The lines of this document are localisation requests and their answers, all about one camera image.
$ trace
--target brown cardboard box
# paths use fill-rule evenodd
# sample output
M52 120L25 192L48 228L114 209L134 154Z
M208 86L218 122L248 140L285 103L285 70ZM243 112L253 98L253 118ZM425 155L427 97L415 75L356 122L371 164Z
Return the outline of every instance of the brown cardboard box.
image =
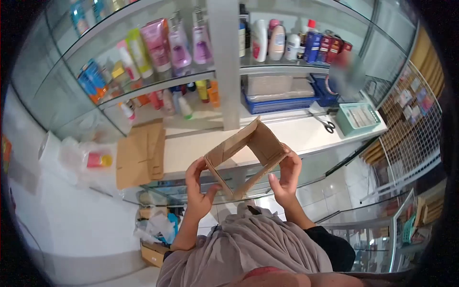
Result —
M252 150L263 168L242 186L239 186L236 191L232 191L215 168L245 146ZM248 126L209 151L205 155L205 160L207 168L217 178L218 183L222 185L226 195L231 199L241 199L252 185L286 156L287 153L279 140L258 117Z
M150 244L142 242L140 245L140 252L142 253L142 259L148 264L156 267L162 266L164 260L164 254L170 249L161 246L157 243Z
M116 182L118 189L139 186L163 178L166 131L162 118L137 125L118 141Z

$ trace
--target mint green basket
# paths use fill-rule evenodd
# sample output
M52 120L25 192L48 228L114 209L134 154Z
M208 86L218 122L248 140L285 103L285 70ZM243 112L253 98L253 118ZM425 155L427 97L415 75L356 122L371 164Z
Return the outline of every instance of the mint green basket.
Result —
M376 123L372 125L367 125L366 127L356 127L352 124L352 121L349 120L350 117L352 117L351 113L349 110L354 107L360 107L360 106L365 106L370 114L375 118ZM345 136L351 136L351 135L359 135L361 133L366 133L368 131L371 131L375 126L379 125L381 123L381 120L378 117L378 114L375 112L375 110L372 108L370 104L367 103L351 103L351 104L340 104L340 109L338 111L338 114L336 115L336 123L341 129L341 132Z

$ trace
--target hand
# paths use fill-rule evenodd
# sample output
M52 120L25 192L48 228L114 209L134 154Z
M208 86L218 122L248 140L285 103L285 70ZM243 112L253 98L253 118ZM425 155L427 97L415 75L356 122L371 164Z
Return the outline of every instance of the hand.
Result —
M274 174L269 174L268 180L277 203L286 208L298 201L296 192L301 172L301 159L286 144L282 143L282 146L285 152L288 152L288 156L279 163L280 180Z
M206 169L206 161L201 157L194 161L185 172L186 193L188 194L185 216L198 222L209 213L215 194L222 188L221 185L214 184L209 187L207 194L201 193L199 177L201 172Z

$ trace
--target scissors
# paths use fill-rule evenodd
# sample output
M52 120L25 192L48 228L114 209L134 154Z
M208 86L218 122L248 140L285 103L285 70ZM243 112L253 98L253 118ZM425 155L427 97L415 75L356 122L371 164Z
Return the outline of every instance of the scissors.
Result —
M333 134L335 132L334 131L334 129L335 129L335 124L334 123L332 123L330 121L325 122L325 121L321 120L318 116L316 116L314 113L313 113L313 116L314 116L314 118L316 120L318 120L321 124L324 125L324 128L325 128L326 131L328 131L331 134Z

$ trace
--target red cap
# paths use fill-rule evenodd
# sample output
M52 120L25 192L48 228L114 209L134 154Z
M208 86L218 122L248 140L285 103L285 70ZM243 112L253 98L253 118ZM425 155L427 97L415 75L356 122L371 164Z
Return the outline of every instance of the red cap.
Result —
M309 19L309 21L308 21L308 27L310 27L310 28L315 28L315 20Z
M269 29L270 30L274 29L274 27L276 27L277 25L280 25L280 21L279 20L271 19L271 21L269 21Z

